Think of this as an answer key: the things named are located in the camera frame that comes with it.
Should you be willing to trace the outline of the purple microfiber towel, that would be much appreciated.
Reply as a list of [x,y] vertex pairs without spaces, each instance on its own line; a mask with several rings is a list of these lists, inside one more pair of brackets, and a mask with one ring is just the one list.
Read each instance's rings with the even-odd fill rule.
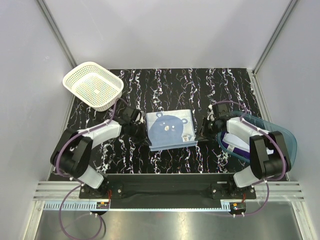
[[221,146],[227,153],[235,156],[236,158],[250,162],[250,147],[245,142],[240,142],[240,144],[232,144],[223,140],[221,142]]

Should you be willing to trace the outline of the light blue towel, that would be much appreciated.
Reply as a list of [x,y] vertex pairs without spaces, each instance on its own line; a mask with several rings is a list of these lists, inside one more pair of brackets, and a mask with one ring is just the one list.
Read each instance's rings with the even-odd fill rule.
[[198,143],[189,109],[149,112],[146,125],[152,152],[193,147]]

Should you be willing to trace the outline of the white towel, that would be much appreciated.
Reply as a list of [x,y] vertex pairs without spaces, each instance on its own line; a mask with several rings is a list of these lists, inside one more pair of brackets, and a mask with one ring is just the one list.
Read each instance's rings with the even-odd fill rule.
[[244,142],[239,137],[237,137],[231,133],[227,133],[227,132],[223,132],[221,134],[221,142],[222,141],[228,142],[230,144],[240,144],[240,142]]

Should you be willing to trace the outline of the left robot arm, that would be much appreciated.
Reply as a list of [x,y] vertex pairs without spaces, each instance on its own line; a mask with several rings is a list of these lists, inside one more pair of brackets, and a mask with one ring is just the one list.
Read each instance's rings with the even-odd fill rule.
[[66,129],[60,137],[51,157],[50,163],[63,177],[72,177],[90,187],[90,192],[97,198],[108,193],[105,177],[90,166],[92,149],[98,145],[127,135],[136,144],[151,146],[143,120],[106,120],[91,128],[77,131]]

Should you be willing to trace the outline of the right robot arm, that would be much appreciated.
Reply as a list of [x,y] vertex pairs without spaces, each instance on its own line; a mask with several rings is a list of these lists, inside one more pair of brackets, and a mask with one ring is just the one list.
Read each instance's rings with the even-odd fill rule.
[[227,185],[228,195],[239,198],[245,187],[267,180],[277,181],[292,169],[285,137],[280,131],[259,128],[242,117],[223,116],[214,120],[203,119],[196,135],[197,141],[218,139],[218,134],[232,134],[249,146],[249,166],[233,175],[233,182]]

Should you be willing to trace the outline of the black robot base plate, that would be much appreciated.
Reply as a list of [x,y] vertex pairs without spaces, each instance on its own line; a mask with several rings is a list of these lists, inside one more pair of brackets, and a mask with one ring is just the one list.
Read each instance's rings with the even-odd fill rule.
[[199,196],[214,200],[254,200],[253,187],[237,187],[232,173],[108,174],[101,186],[80,188],[80,199],[136,196]]

